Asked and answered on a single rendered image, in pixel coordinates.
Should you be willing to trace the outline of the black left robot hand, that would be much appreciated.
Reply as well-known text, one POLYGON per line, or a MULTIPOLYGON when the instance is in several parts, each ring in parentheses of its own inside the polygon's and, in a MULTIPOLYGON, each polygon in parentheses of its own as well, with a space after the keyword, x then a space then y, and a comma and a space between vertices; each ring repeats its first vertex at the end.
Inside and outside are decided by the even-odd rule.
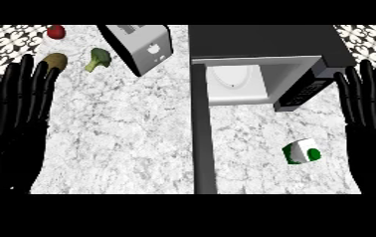
POLYGON ((49 113, 60 70, 29 54, 0 80, 0 195, 28 194, 46 153, 49 113))

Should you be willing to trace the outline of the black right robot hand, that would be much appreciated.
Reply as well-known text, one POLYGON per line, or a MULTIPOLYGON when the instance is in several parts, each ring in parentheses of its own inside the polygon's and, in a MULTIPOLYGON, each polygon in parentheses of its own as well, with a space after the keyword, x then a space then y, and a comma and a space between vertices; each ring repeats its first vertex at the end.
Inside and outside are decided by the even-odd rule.
POLYGON ((349 172, 364 195, 376 194, 376 69, 369 60, 360 71, 333 75, 345 117, 349 172))

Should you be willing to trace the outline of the white and green milk carton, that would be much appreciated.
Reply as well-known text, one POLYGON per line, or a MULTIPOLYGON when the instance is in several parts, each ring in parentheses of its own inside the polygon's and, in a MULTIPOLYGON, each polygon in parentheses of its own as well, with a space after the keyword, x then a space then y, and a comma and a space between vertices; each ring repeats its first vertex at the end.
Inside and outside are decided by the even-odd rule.
POLYGON ((289 164, 301 164, 321 158, 321 152, 313 138, 301 139, 282 148, 289 164))

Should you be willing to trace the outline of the dark grey microwave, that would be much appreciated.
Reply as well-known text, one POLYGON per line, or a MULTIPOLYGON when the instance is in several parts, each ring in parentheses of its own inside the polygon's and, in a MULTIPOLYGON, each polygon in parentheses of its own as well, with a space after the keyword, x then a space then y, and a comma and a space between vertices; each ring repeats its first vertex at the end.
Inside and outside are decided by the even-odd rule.
POLYGON ((271 104, 292 112, 355 64, 330 25, 190 25, 187 38, 211 106, 271 104))

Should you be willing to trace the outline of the dark grey microwave door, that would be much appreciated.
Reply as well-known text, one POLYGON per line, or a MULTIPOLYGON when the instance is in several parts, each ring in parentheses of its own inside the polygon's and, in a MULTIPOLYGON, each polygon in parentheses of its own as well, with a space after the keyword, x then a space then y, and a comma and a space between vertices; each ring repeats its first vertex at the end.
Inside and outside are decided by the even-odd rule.
POLYGON ((193 193, 217 194, 205 64, 192 64, 189 67, 189 71, 190 71, 193 193))

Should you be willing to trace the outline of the brown potato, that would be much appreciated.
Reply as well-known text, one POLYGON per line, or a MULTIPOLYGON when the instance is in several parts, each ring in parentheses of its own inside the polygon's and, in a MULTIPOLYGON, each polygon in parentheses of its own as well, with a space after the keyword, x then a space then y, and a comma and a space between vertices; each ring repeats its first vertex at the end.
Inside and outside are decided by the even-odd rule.
POLYGON ((44 57, 41 62, 47 66, 47 71, 52 71, 55 68, 63 71, 68 66, 68 57, 62 53, 52 53, 44 57))

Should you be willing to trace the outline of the green broccoli floret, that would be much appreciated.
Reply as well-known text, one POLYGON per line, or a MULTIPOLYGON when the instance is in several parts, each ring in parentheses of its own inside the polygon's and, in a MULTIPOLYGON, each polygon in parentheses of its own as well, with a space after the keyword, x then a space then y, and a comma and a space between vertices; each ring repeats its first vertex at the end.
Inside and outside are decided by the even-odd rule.
POLYGON ((111 62, 112 62, 111 53, 100 48, 94 48, 91 50, 91 61, 86 66, 86 70, 88 72, 93 72, 99 66, 109 67, 111 62))

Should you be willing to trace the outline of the red apple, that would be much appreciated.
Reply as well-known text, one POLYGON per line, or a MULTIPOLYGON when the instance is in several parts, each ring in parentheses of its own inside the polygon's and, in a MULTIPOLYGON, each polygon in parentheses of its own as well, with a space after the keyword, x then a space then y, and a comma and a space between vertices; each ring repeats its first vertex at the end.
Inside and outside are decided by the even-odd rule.
POLYGON ((53 25, 49 29, 47 29, 47 36, 52 39, 63 39, 66 35, 66 31, 62 25, 53 25))

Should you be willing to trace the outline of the silver toaster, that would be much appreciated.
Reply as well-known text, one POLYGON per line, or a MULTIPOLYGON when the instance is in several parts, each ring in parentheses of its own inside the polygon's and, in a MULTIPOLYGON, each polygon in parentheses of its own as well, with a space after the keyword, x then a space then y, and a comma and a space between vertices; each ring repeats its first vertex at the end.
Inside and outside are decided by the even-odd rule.
POLYGON ((99 25, 97 28, 137 77, 173 55, 171 29, 167 25, 99 25))

